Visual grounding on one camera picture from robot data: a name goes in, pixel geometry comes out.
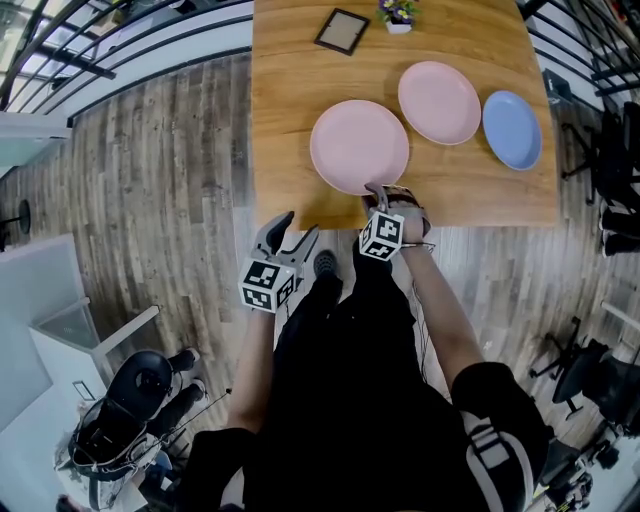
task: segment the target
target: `picture frame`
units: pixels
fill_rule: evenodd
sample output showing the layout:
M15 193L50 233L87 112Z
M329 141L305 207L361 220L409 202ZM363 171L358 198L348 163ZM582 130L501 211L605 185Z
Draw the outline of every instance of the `picture frame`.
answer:
M348 48L345 48L344 46L338 46L338 45L332 44L331 42L323 39L326 30L329 28L329 26L331 25L331 22L338 15L348 16L348 17L354 18L354 19L359 20L359 21L362 22L362 27L360 28L360 31L357 34L355 34L355 36L354 36L353 40L351 41L351 44L350 44L350 46ZM356 47L358 46L358 43L360 42L360 39L362 38L363 34L367 30L367 27L369 26L370 22L371 22L371 20L369 20L369 18L365 18L364 16L360 16L358 14L354 14L352 12L348 12L348 11L345 11L343 9L337 9L336 8L329 15L329 17L327 18L327 21L325 21L324 25L322 26L322 29L320 30L320 32L316 36L316 39L314 40L314 43L319 45L319 46L323 46L324 48L328 48L330 50L335 50L337 52L340 52L340 53L343 53L345 55L351 56L351 55L353 55L353 52L355 51Z

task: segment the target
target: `small potted plant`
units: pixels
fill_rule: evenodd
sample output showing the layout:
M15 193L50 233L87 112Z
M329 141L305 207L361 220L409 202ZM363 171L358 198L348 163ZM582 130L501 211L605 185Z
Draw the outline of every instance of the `small potted plant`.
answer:
M389 33L406 34L419 12L414 0L379 0L377 14Z

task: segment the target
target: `wire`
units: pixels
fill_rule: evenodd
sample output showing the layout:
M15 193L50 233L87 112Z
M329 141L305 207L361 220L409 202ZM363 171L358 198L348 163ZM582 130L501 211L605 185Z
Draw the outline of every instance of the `wire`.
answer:
M179 431L180 429L184 428L186 425L188 425L189 423L191 423L193 420L195 420L198 416L200 416L204 411L206 411L207 409L209 409L210 407L213 407L215 404L217 404L220 400L222 400L225 396L230 395L231 394L231 388L228 388L224 395L220 395L218 398L216 398L213 402L211 402L209 405L207 405L204 409L202 409L198 414L196 414L193 418L185 421L182 425L179 425L177 427L172 428L171 430L169 430L169 432L167 432L166 434L162 435L158 441L156 441L154 444L152 444L149 448L147 448L146 451L144 451L143 453L140 454L140 456L132 461L133 463L137 463L142 457L144 457L147 453L149 453L151 450L153 450L156 446L158 446L159 444L163 443L169 436L172 436L173 434L175 434L177 431Z
M402 247L403 249L405 247L426 247L427 250L429 251L429 254L431 254L435 250L436 244L430 244L430 243L427 243L427 242L419 242L419 243L416 243L416 244L402 244L400 247Z
M427 375L426 375L426 361L427 361L427 348L429 347L429 340L431 339L431 335L427 330L427 337L425 338L424 331L427 329L427 323L424 318L424 310L422 309L422 301L418 296L418 289L416 288L416 283L414 282L412 285L413 295L416 298L417 303L420 305L418 308L420 312L416 316L418 321L418 330L420 331L420 375L422 376L422 380L428 384Z

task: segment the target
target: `black sleeve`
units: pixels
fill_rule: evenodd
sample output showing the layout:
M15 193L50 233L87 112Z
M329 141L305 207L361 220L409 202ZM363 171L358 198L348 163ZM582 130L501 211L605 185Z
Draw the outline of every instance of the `black sleeve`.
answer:
M496 429L518 439L529 457L533 479L538 481L547 460L547 428L508 366L478 363L465 368L453 382L451 400L458 410L489 417Z
M198 432L182 481L176 512L215 511L222 492L253 451L256 435L242 428Z

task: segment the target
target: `black shoe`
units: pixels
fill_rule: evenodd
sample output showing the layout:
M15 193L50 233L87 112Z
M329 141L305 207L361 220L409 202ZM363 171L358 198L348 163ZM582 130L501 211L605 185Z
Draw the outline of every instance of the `black shoe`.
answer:
M614 254L640 252L640 240L623 235L603 236L602 255L605 258Z
M316 279L325 272L338 276L338 260L333 251L325 249L320 251L313 260L313 272Z

